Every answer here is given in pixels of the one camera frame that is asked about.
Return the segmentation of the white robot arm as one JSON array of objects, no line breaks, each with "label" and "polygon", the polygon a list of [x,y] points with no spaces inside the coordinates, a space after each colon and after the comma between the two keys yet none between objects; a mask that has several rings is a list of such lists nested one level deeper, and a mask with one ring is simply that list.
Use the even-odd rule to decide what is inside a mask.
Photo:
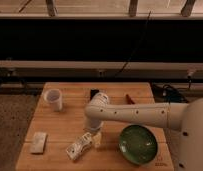
[{"label": "white robot arm", "polygon": [[86,126],[97,132],[103,121],[119,121],[180,131],[178,171],[203,171],[203,98],[191,103],[113,105],[97,93],[85,107]]}]

